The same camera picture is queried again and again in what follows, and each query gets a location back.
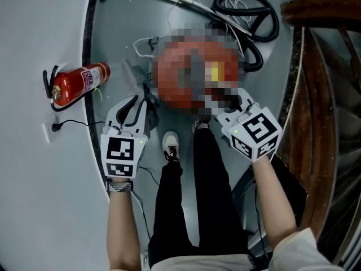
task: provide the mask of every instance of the shoe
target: shoe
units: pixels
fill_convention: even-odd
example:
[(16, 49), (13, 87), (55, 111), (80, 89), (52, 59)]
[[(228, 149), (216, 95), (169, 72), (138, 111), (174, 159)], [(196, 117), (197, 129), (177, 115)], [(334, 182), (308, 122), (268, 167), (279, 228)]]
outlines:
[(192, 127), (193, 133), (198, 129), (209, 129), (209, 121), (211, 118), (211, 116), (208, 116), (195, 120)]
[(162, 142), (165, 159), (170, 161), (179, 161), (179, 139), (175, 132), (167, 132)]

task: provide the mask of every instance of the white sneaker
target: white sneaker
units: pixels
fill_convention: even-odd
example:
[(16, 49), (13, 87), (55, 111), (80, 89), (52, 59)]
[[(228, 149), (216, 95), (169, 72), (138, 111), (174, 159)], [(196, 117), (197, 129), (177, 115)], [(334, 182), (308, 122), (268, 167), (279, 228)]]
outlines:
[(170, 161), (179, 161), (179, 139), (175, 132), (167, 132), (162, 142), (165, 159)]

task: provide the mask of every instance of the staircase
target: staircase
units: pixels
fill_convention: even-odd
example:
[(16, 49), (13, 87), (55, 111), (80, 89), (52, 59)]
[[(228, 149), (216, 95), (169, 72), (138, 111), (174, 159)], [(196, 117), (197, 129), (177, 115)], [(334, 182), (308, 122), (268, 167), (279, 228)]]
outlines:
[[(343, 265), (361, 219), (361, 60), (347, 31), (361, 31), (361, 0), (293, 0), (281, 10), (303, 29), (303, 54), (278, 156), (308, 193), (301, 228)], [(350, 61), (314, 27), (337, 29)]]

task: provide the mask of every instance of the gray floor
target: gray floor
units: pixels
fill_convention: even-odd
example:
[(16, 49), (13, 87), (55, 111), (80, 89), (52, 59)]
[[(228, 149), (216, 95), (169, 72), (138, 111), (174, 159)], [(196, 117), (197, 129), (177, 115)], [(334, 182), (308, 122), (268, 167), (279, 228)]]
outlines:
[[(213, 2), (213, 0), (200, 1), (209, 6)], [(244, 1), (250, 7), (257, 5), (249, 0)], [(283, 0), (269, 1), (279, 14), (279, 4)], [(105, 61), (111, 65), (112, 69), (117, 69), (121, 59), (128, 59), (131, 64), (141, 65), (144, 69), (147, 69), (149, 59), (136, 56), (133, 42), (142, 37), (167, 35), (169, 27), (166, 16), (171, 7), (172, 3), (162, 0), (107, 0), (105, 3), (98, 3), (94, 20), (92, 61)], [(173, 29), (181, 28), (185, 23), (193, 21), (208, 21), (208, 18), (179, 7), (173, 8), (170, 14), (170, 23)], [(267, 32), (267, 29), (270, 29), (270, 21), (266, 21), (262, 25), (260, 34)], [(243, 86), (256, 101), (260, 102), (262, 106), (267, 106), (276, 116), (280, 111), (287, 83), (289, 59), (292, 51), (291, 37), (292, 31), (281, 23), (280, 36), (277, 40), (258, 45), (263, 54), (265, 65), (260, 71), (247, 74)], [(140, 43), (140, 50), (145, 52), (148, 50), (147, 42), (145, 41), (143, 45), (144, 47)], [(113, 71), (111, 79), (102, 87), (102, 93), (102, 102), (100, 102), (99, 94), (97, 92), (93, 93), (96, 120), (104, 120), (112, 106), (131, 95), (127, 91), (118, 71)], [(151, 169), (156, 180), (159, 180), (161, 168), (165, 164), (161, 149), (162, 136), (168, 130), (175, 130), (178, 133), (183, 168), (182, 206), (189, 238), (197, 246), (199, 232), (193, 179), (192, 118), (186, 115), (178, 115), (174, 110), (164, 107), (159, 109), (159, 116), (160, 125), (152, 131), (140, 165)], [(234, 187), (248, 168), (249, 163), (221, 141), (219, 124), (212, 121), (211, 129), (221, 149), (223, 161), (230, 176), (230, 185)], [(152, 234), (158, 186), (146, 171), (140, 169), (134, 188), (144, 201), (144, 209)], [(134, 212), (142, 249), (145, 249), (147, 248), (148, 238), (141, 212), (136, 204), (134, 204)]]

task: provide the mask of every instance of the electrical outlet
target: electrical outlet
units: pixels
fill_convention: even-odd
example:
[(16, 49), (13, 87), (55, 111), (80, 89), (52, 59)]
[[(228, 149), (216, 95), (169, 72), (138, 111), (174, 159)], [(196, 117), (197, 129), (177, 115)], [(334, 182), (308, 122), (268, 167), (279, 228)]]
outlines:
[(48, 119), (42, 124), (45, 139), (47, 143), (53, 142), (57, 136), (59, 136), (60, 132), (53, 132), (51, 130), (52, 124), (58, 124), (59, 120), (56, 115), (51, 115), (48, 117)]

